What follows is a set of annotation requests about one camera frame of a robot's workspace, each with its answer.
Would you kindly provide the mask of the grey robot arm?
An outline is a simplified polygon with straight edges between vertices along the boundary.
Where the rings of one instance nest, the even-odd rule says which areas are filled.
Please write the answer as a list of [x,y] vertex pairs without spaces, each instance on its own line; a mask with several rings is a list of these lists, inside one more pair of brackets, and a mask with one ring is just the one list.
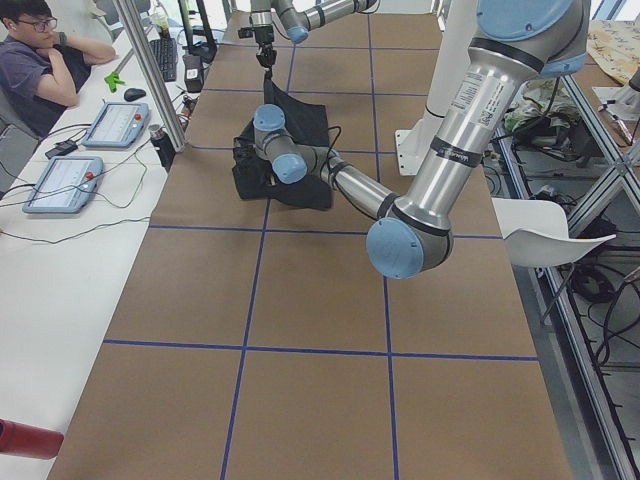
[[295,141],[284,111],[264,104],[253,117],[257,154],[276,177],[296,184],[315,175],[373,219],[366,249],[384,276],[407,279],[450,255],[449,214],[521,85],[578,71],[586,57],[586,1],[454,1],[444,22],[432,89],[445,115],[419,122],[405,138],[418,155],[409,190],[398,195],[329,147]]
[[377,7],[374,0],[322,1],[304,11],[298,11],[292,1],[257,0],[250,2],[249,26],[238,31],[240,38],[254,38],[259,64],[270,70],[276,63],[274,20],[276,15],[293,44],[304,42],[312,30],[354,13],[371,13]]

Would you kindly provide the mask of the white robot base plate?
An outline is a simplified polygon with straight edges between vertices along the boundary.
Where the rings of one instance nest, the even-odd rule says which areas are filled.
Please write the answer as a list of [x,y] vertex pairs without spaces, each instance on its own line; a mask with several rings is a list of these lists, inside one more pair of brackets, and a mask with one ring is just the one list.
[[425,158],[428,145],[417,128],[395,131],[396,157],[402,176],[415,176]]

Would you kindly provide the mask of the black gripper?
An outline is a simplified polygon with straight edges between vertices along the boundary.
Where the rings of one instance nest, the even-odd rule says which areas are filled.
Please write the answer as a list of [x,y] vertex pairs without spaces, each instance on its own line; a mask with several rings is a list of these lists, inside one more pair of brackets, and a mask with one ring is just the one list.
[[274,42],[274,29],[271,24],[253,27],[254,38],[260,47],[256,58],[262,68],[271,70],[276,63],[276,50],[272,47]]

